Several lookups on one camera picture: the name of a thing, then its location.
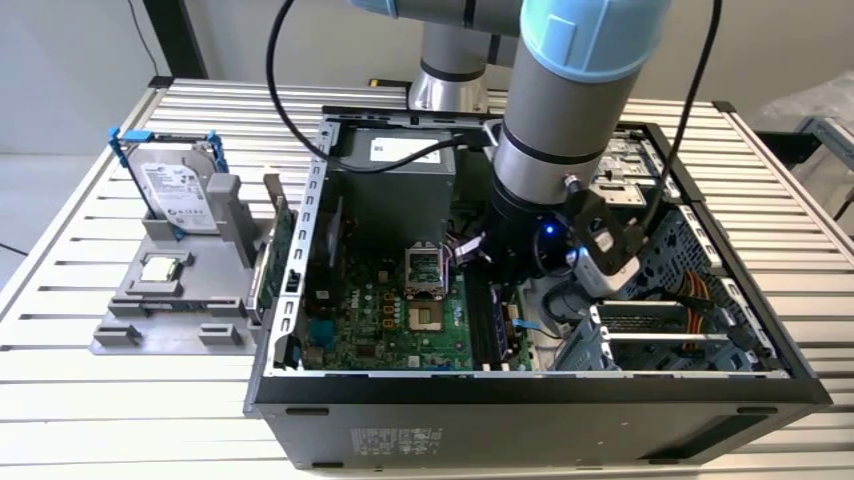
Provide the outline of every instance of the metal chassis frame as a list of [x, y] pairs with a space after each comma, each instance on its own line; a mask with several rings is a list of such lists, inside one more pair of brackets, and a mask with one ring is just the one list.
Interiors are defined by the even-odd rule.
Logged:
[[[336, 108], [331, 112], [341, 113], [347, 109]], [[352, 109], [360, 114], [372, 115], [375, 120], [383, 121], [383, 115], [388, 111]], [[445, 118], [445, 114], [431, 114], [435, 118]], [[464, 116], [477, 121], [495, 118], [489, 115], [451, 114], [453, 117]], [[652, 139], [655, 148], [662, 158], [670, 151], [666, 137], [654, 124], [620, 122], [620, 127], [644, 130]], [[329, 132], [329, 123], [320, 126], [320, 143], [328, 148], [328, 140], [335, 138], [335, 131]], [[323, 178], [325, 164], [316, 158], [311, 163], [312, 173], [308, 179], [303, 210], [300, 211], [296, 235], [303, 239], [297, 241], [292, 250], [292, 258], [305, 261], [307, 248], [311, 245], [311, 235], [319, 198], [308, 200], [309, 196], [319, 196], [321, 183], [315, 183]], [[340, 374], [321, 377], [305, 372], [292, 372], [292, 375], [276, 375], [272, 370], [275, 351], [269, 351], [271, 345], [264, 339], [259, 342], [259, 351], [255, 357], [249, 388], [247, 392], [247, 413], [260, 412], [265, 418], [281, 418], [295, 415], [329, 415], [329, 410], [345, 405], [372, 406], [383, 409], [385, 406], [407, 405], [413, 408], [423, 405], [512, 405], [512, 404], [707, 404], [724, 403], [731, 405], [732, 412], [738, 415], [767, 415], [767, 418], [743, 430], [719, 439], [716, 443], [691, 455], [687, 459], [671, 458], [671, 453], [662, 452], [642, 461], [650, 463], [688, 463], [704, 462], [723, 453], [731, 451], [748, 441], [778, 429], [808, 413], [819, 410], [831, 403], [827, 392], [815, 377], [794, 342], [772, 313], [772, 309], [764, 300], [752, 277], [747, 273], [744, 265], [731, 247], [726, 233], [712, 219], [704, 205], [704, 197], [687, 173], [682, 163], [676, 160], [672, 168], [674, 179], [683, 191], [682, 202], [691, 205], [703, 226], [710, 233], [710, 239], [719, 255], [723, 258], [730, 278], [736, 282], [742, 293], [754, 307], [758, 318], [766, 329], [766, 333], [776, 347], [778, 355], [790, 367], [792, 378], [691, 378], [691, 375], [672, 375], [662, 378], [662, 372], [648, 372], [648, 375], [626, 375], [626, 372], [607, 373], [603, 377], [590, 378], [578, 372], [564, 372], [563, 375], [548, 375], [546, 378], [519, 378], [513, 372], [471, 372], [456, 375], [427, 372], [424, 375], [396, 376], [393, 372], [352, 372], [352, 375]], [[296, 316], [299, 314], [299, 296], [301, 292], [284, 292], [284, 302], [277, 306], [276, 317], [271, 329], [276, 335], [288, 334], [297, 327]], [[784, 411], [796, 405], [795, 411]], [[315, 467], [343, 466], [332, 462], [331, 465], [311, 465]]]

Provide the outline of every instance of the robotic arm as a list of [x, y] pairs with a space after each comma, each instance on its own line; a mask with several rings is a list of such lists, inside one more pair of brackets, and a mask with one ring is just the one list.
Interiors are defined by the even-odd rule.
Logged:
[[[351, 1], [392, 17], [460, 25], [461, 15], [472, 19], [472, 28], [515, 33], [508, 16], [516, 15], [519, 1]], [[520, 6], [521, 42], [493, 157], [485, 230], [476, 245], [460, 247], [460, 253], [477, 252], [500, 265], [496, 282], [516, 284], [536, 276], [538, 262], [566, 265], [568, 257], [587, 292], [604, 296], [638, 269], [643, 230], [616, 222], [587, 186], [658, 45], [670, 4], [525, 0]], [[542, 240], [546, 254], [535, 259], [532, 237], [540, 242], [540, 229], [548, 236]]]

